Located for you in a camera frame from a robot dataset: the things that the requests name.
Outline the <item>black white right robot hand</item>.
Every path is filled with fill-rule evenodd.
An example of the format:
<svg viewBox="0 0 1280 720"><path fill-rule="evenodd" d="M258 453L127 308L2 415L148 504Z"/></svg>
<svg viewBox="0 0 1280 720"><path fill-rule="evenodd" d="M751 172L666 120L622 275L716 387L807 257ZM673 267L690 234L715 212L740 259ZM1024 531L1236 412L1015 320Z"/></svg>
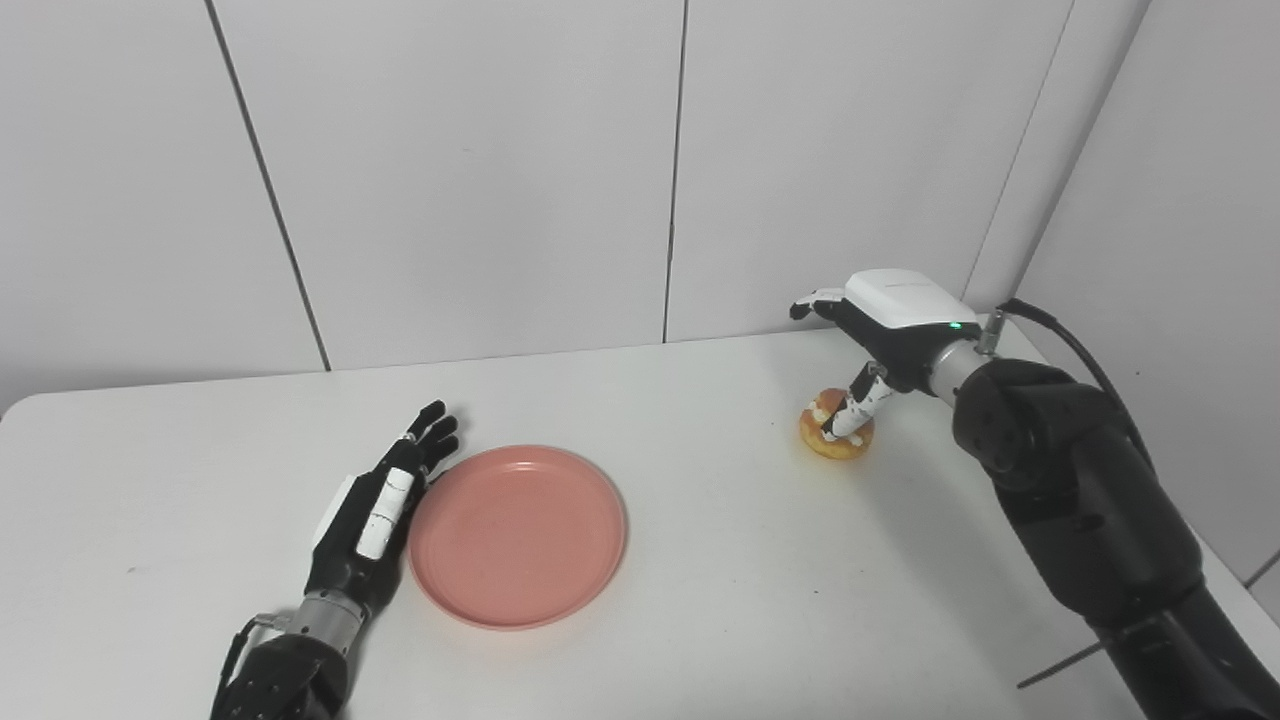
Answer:
<svg viewBox="0 0 1280 720"><path fill-rule="evenodd" d="M819 392L800 416L803 441L828 459L864 455L876 415L895 396L924 393L954 406L963 384L989 361L979 351L978 315L919 272L856 272L840 288L801 296L788 315L833 323L869 356L847 388Z"/></svg>

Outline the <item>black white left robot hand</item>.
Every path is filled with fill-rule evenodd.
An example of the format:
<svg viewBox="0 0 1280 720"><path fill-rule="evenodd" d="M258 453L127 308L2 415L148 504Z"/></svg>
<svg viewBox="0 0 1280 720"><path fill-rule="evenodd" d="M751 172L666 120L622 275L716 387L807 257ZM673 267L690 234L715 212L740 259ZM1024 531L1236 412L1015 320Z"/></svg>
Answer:
<svg viewBox="0 0 1280 720"><path fill-rule="evenodd" d="M306 594L337 592L371 618L401 582L413 514L439 465L460 448L458 419L439 398L422 407L374 469L351 477L314 543Z"/></svg>

